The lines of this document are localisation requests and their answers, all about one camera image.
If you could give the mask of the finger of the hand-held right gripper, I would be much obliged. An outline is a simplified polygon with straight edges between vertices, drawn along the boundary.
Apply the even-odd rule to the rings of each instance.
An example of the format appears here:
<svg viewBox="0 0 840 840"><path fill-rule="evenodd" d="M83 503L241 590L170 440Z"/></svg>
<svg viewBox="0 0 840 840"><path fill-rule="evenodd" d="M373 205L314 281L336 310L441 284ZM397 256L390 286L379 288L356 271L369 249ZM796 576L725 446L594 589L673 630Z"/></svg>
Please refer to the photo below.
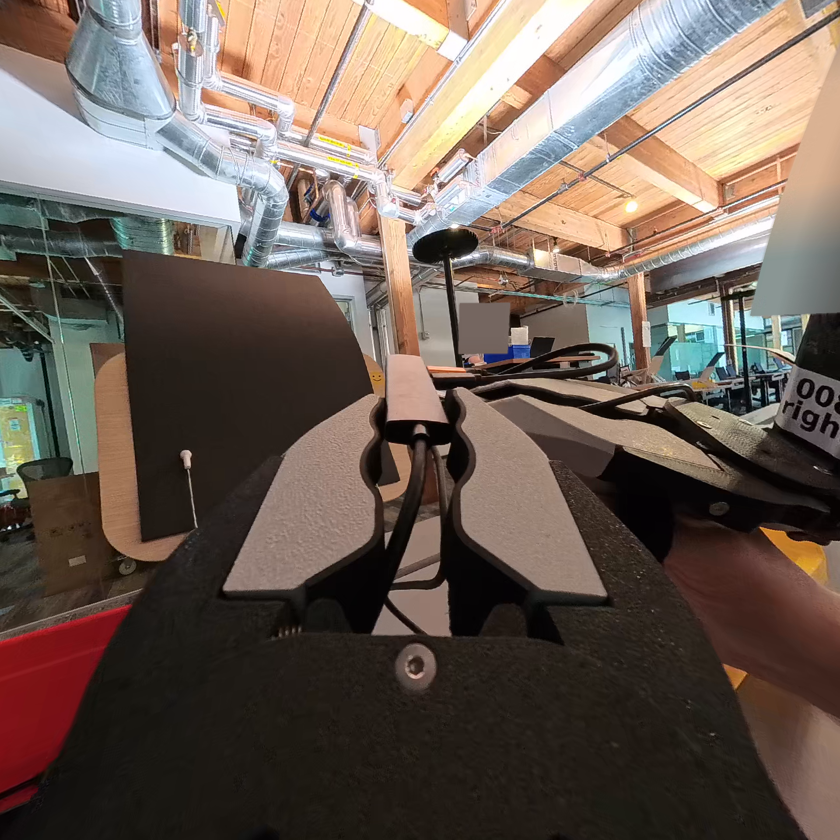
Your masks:
<svg viewBox="0 0 840 840"><path fill-rule="evenodd" d="M658 430L636 421L615 420L535 397L514 395L489 403L528 435L550 460L574 473L602 477L619 450L657 453Z"/></svg>
<svg viewBox="0 0 840 840"><path fill-rule="evenodd" d="M533 396L546 403L580 407L590 403L607 402L620 396L629 396L634 393L634 390L588 380L529 377L481 385L474 388L472 393L487 401L520 395Z"/></svg>

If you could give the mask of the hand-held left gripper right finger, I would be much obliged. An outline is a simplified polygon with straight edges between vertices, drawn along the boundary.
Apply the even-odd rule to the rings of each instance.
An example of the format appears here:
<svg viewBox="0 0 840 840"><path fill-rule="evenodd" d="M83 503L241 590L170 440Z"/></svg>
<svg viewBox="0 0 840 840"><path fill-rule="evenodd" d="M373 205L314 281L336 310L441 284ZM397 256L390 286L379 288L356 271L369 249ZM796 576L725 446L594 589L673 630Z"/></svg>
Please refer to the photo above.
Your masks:
<svg viewBox="0 0 840 840"><path fill-rule="evenodd" d="M549 458L466 388L449 391L445 518L449 628L477 636L498 606L525 624L554 606L606 606L608 593Z"/></svg>

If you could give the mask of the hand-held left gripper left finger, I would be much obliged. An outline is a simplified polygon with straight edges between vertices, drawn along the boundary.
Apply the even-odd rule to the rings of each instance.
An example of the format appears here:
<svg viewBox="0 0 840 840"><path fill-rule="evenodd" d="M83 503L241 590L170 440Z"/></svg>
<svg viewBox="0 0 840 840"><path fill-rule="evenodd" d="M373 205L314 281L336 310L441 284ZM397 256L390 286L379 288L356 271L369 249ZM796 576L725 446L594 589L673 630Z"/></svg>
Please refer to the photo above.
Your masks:
<svg viewBox="0 0 840 840"><path fill-rule="evenodd" d="M376 485L382 408L366 395L289 447L223 585L226 596L272 596L299 617L332 600L353 632L373 631L387 587Z"/></svg>

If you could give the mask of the grey usb hub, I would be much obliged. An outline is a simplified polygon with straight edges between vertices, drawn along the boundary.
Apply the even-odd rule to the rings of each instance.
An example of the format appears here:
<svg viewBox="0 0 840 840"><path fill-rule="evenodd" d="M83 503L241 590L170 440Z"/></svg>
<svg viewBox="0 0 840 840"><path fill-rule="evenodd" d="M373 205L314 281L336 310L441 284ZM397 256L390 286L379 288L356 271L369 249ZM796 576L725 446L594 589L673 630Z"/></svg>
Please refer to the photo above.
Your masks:
<svg viewBox="0 0 840 840"><path fill-rule="evenodd" d="M432 446L447 445L452 426L420 356L393 353L385 365L385 439L411 445L425 437Z"/></svg>

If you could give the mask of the person's right hand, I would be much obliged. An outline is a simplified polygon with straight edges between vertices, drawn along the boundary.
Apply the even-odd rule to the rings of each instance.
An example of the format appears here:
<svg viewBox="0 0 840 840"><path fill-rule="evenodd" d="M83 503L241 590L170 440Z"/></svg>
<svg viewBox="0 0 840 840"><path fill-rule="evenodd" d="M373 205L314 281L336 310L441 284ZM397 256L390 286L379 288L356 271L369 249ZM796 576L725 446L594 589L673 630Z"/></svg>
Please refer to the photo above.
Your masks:
<svg viewBox="0 0 840 840"><path fill-rule="evenodd" d="M721 662L839 715L838 594L761 531L677 521L665 572Z"/></svg>

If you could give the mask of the yellow plastic bin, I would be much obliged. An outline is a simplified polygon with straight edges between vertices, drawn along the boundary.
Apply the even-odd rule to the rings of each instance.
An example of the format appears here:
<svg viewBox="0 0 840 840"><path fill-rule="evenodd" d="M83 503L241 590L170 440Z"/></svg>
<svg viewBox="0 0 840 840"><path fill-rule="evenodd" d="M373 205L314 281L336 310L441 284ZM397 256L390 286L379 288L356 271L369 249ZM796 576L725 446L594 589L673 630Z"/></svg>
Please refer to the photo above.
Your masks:
<svg viewBox="0 0 840 840"><path fill-rule="evenodd" d="M728 596L738 605L729 615L738 620L737 660L723 662L729 681L740 690L750 678L764 680L802 696L819 676L821 690L838 694L838 594L827 611L827 559L812 542L795 542L780 531L762 530L773 556L784 561L751 565L738 574Z"/></svg>

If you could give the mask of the black sheet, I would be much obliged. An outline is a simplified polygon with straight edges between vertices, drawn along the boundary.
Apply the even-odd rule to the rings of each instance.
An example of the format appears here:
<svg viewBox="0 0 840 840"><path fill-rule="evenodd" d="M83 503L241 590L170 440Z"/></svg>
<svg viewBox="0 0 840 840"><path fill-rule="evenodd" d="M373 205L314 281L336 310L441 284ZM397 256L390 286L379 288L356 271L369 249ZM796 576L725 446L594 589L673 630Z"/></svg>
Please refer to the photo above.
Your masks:
<svg viewBox="0 0 840 840"><path fill-rule="evenodd" d="M270 456L373 393L319 276L135 250L121 272L144 542L193 529Z"/></svg>

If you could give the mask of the white stand with black board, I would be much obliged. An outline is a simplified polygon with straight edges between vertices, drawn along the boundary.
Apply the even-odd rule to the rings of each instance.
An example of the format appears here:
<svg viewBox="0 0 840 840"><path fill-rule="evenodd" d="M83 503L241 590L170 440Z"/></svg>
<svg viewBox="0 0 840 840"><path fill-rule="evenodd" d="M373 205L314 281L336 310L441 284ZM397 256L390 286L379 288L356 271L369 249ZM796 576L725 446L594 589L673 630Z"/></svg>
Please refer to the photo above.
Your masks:
<svg viewBox="0 0 840 840"><path fill-rule="evenodd" d="M144 542L141 538L137 469L124 349L123 351L116 350L113 357L102 364L95 375L94 390L98 428L101 519L106 537L118 551L130 558L144 562L163 561L189 531L148 542ZM262 469L269 459L278 456L280 455L270 456L236 486L220 505L229 500L234 491L243 482L249 480L257 470Z"/></svg>

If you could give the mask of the cardboard box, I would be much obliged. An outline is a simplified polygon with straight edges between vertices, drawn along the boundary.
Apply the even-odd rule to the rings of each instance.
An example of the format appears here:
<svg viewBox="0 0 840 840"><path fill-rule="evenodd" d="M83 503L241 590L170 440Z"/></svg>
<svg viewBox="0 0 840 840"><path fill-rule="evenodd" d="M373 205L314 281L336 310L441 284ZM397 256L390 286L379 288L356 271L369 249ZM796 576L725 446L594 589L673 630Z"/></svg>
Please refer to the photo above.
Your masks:
<svg viewBox="0 0 840 840"><path fill-rule="evenodd" d="M28 498L44 596L82 592L97 600L141 583L138 572L119 574L123 557L102 528L97 471L37 480Z"/></svg>

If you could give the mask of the white panel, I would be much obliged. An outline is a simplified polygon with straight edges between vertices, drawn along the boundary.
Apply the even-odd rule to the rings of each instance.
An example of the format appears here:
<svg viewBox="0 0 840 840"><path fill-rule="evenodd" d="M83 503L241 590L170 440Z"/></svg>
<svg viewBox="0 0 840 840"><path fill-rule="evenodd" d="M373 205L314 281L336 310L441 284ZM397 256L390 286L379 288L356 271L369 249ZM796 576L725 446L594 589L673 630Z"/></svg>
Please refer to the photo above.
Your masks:
<svg viewBox="0 0 840 840"><path fill-rule="evenodd" d="M761 317L839 311L839 55L780 199L752 304Z"/></svg>

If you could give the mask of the red plastic bin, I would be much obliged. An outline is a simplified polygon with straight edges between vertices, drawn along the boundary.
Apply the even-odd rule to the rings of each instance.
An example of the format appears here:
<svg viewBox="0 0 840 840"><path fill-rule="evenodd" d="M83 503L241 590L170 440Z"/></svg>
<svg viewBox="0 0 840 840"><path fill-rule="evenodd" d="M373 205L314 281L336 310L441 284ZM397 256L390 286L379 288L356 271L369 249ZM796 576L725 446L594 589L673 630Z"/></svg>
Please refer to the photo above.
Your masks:
<svg viewBox="0 0 840 840"><path fill-rule="evenodd" d="M26 803L57 757L130 604L87 608L2 634L1 813Z"/></svg>

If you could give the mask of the long silver air duct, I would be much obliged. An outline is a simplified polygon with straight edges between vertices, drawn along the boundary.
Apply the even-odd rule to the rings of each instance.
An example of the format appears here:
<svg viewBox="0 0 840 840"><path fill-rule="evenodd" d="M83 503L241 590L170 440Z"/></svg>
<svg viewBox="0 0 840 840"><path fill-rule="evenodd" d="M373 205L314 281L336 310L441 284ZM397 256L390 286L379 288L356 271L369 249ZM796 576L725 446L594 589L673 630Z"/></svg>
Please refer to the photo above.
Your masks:
<svg viewBox="0 0 840 840"><path fill-rule="evenodd" d="M774 219L775 213L763 213L749 223L728 230L717 230L709 236L672 248L663 254L615 266L597 267L581 259L550 251L519 254L499 247L478 247L466 257L456 258L453 265L457 270L489 266L520 277L559 282L620 281L768 234L774 225Z"/></svg>

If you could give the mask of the wooden post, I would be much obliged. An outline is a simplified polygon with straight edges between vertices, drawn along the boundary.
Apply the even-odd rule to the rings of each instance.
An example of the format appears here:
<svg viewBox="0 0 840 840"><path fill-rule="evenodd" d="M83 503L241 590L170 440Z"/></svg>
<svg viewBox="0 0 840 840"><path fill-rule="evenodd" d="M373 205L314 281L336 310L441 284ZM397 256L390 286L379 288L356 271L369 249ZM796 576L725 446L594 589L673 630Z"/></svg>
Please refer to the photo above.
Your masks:
<svg viewBox="0 0 840 840"><path fill-rule="evenodd" d="M381 213L377 214L377 220L392 321L393 351L420 356L405 223Z"/></svg>

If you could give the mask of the large silver air duct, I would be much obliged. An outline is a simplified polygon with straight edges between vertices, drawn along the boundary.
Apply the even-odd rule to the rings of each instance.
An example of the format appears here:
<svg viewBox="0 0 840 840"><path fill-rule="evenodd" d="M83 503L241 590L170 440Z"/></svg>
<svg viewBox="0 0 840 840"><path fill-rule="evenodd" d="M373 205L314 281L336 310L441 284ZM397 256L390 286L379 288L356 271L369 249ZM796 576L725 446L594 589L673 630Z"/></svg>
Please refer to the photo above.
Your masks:
<svg viewBox="0 0 840 840"><path fill-rule="evenodd" d="M478 154L432 228L475 222L779 4L640 3Z"/></svg>

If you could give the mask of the bent silver duct pipe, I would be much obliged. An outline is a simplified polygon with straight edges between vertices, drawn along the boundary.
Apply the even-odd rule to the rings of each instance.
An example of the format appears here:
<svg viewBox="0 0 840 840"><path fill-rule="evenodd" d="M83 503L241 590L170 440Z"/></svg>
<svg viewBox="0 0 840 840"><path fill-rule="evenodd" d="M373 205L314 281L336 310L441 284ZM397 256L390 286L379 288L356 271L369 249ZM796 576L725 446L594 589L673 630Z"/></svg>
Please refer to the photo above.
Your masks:
<svg viewBox="0 0 840 840"><path fill-rule="evenodd" d="M214 180L255 192L243 263L267 268L288 203L278 170L212 139L181 114L144 35L140 2L86 2L66 57L87 124L109 138L175 158Z"/></svg>

